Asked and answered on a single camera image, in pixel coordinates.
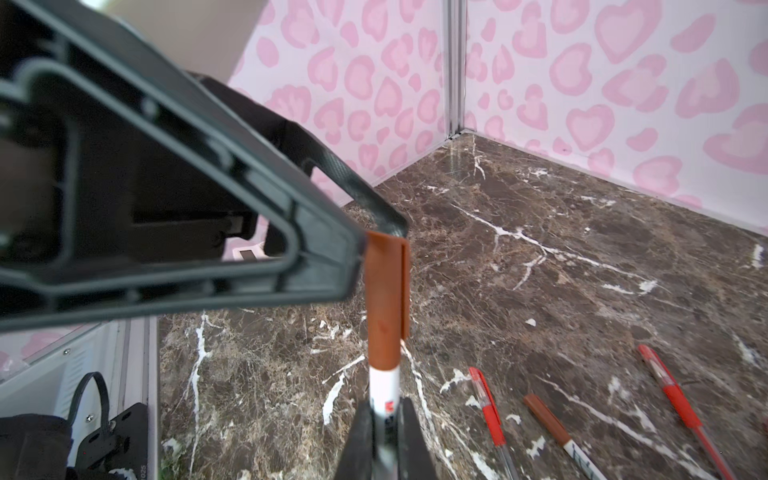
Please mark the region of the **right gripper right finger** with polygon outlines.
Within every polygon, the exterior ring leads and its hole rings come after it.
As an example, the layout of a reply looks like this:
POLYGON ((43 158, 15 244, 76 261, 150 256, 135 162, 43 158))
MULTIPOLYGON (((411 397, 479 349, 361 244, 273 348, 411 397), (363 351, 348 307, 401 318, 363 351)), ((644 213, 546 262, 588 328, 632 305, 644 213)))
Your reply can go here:
POLYGON ((402 397, 396 415, 397 478, 399 480, 436 480, 437 474, 414 404, 402 397))

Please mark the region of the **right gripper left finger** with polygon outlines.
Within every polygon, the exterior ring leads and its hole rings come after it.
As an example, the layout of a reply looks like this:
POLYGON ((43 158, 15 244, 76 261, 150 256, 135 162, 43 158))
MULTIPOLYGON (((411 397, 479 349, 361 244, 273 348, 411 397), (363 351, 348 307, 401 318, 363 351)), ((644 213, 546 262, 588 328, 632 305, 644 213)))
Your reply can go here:
POLYGON ((368 400, 358 406, 334 480, 371 480, 374 458, 374 420, 368 400))

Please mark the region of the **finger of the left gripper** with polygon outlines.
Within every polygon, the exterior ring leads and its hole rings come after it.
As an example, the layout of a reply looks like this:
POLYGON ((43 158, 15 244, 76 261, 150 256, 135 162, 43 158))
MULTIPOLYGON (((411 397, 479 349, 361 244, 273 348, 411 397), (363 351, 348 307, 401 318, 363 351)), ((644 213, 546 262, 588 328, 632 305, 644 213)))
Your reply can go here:
POLYGON ((300 124, 286 119, 212 77, 199 73, 194 73, 192 77, 305 175, 311 176, 316 169, 325 174, 370 214, 377 231, 397 237, 405 237, 408 234, 409 225, 406 218, 300 124))
POLYGON ((3 332, 348 298, 365 235, 124 23, 1 5, 3 332), (269 222, 265 259, 224 261, 269 222))

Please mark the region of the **brown cap marker pen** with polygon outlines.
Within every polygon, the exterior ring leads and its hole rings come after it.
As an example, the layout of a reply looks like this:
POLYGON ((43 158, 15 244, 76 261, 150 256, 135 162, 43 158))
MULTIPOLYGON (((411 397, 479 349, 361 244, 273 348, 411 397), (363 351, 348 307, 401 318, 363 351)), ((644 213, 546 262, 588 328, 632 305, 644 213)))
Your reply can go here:
POLYGON ((373 417, 372 477, 396 479, 401 342, 409 334, 410 317, 410 247, 406 239, 367 233, 364 293, 373 417))

